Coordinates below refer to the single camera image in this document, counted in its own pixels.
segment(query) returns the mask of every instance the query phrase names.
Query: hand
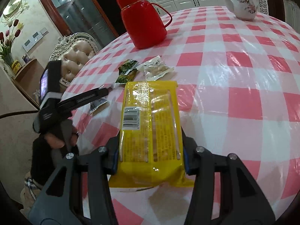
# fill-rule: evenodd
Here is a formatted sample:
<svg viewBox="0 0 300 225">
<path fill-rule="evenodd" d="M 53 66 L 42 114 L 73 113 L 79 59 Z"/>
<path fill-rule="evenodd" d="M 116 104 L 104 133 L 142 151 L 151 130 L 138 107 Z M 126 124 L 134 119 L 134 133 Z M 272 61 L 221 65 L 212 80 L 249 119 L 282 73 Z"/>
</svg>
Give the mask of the hand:
<svg viewBox="0 0 300 225">
<path fill-rule="evenodd" d="M 72 136 L 71 136 L 71 139 L 70 139 L 70 145 L 72 147 L 76 146 L 77 139 L 78 139 L 77 132 L 78 132 L 77 129 L 73 126 Z M 65 143 L 62 140 L 55 137 L 55 135 L 53 135 L 51 133 L 45 134 L 44 139 L 47 141 L 47 143 L 50 145 L 50 147 L 52 149 L 60 149 L 65 145 Z"/>
</svg>

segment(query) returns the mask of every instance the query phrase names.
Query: checkered tablecloth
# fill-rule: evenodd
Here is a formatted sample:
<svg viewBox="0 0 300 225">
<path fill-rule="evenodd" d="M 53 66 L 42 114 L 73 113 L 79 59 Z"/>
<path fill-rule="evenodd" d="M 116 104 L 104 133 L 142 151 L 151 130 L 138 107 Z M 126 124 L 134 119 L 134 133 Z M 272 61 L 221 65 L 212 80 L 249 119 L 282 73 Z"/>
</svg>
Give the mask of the checkered tablecloth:
<svg viewBox="0 0 300 225">
<path fill-rule="evenodd" d="M 258 14 L 236 19 L 226 7 L 202 7 L 172 14 L 167 38 L 145 50 L 124 34 L 93 57 L 72 81 L 63 99 L 116 81 L 126 59 L 140 63 L 157 55 L 174 72 L 161 80 L 178 82 L 181 125 L 187 136 L 214 154 L 236 153 L 257 180 L 276 217 L 300 189 L 300 35 L 289 25 Z M 164 23 L 168 16 L 162 17 Z M 136 81 L 143 80 L 137 75 Z M 120 128 L 124 88 L 108 96 L 109 106 L 89 115 L 74 112 L 81 153 L 105 145 Z M 192 189 L 167 185 L 113 192 L 121 225 L 183 224 Z M 218 213 L 220 193 L 214 197 Z"/>
</svg>

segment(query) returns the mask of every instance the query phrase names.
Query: red thermos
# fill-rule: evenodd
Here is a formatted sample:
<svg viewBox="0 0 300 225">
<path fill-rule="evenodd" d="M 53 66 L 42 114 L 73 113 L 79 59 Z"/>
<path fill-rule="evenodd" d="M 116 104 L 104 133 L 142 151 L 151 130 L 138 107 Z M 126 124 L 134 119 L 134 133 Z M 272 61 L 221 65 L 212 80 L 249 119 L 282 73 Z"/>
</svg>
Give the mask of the red thermos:
<svg viewBox="0 0 300 225">
<path fill-rule="evenodd" d="M 162 42 L 167 36 L 166 27 L 173 18 L 163 7 L 147 0 L 117 0 L 121 8 L 124 26 L 138 49 L 146 49 Z M 155 8 L 158 6 L 169 14 L 171 20 L 164 25 Z"/>
</svg>

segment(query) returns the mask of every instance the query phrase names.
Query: bolt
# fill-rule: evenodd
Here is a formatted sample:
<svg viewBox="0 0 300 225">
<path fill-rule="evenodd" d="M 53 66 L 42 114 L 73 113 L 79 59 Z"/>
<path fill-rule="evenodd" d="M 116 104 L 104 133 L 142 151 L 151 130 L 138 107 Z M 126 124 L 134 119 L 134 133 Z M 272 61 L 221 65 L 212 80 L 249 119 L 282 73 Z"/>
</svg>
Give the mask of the bolt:
<svg viewBox="0 0 300 225">
<path fill-rule="evenodd" d="M 72 159 L 73 157 L 74 157 L 74 154 L 71 152 L 66 155 L 66 158 L 69 160 Z"/>
<path fill-rule="evenodd" d="M 231 160 L 236 160 L 238 158 L 238 156 L 234 153 L 230 153 L 228 156 Z"/>
<path fill-rule="evenodd" d="M 204 152 L 205 151 L 205 148 L 203 147 L 203 146 L 198 146 L 197 148 L 196 148 L 196 151 L 199 153 L 202 153 L 202 152 Z"/>
<path fill-rule="evenodd" d="M 104 153 L 104 152 L 107 152 L 107 148 L 106 148 L 105 146 L 100 146 L 100 147 L 98 148 L 98 151 L 99 151 L 100 153 Z"/>
</svg>

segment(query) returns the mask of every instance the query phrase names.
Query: yellow package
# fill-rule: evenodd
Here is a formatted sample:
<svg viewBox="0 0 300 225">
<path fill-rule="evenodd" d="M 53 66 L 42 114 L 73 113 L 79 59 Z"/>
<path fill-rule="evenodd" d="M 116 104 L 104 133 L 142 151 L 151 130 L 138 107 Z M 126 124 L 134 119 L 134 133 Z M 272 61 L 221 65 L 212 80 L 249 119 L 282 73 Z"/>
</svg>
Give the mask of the yellow package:
<svg viewBox="0 0 300 225">
<path fill-rule="evenodd" d="M 125 86 L 119 162 L 112 188 L 143 188 L 186 179 L 182 133 L 174 81 L 128 82 Z"/>
</svg>

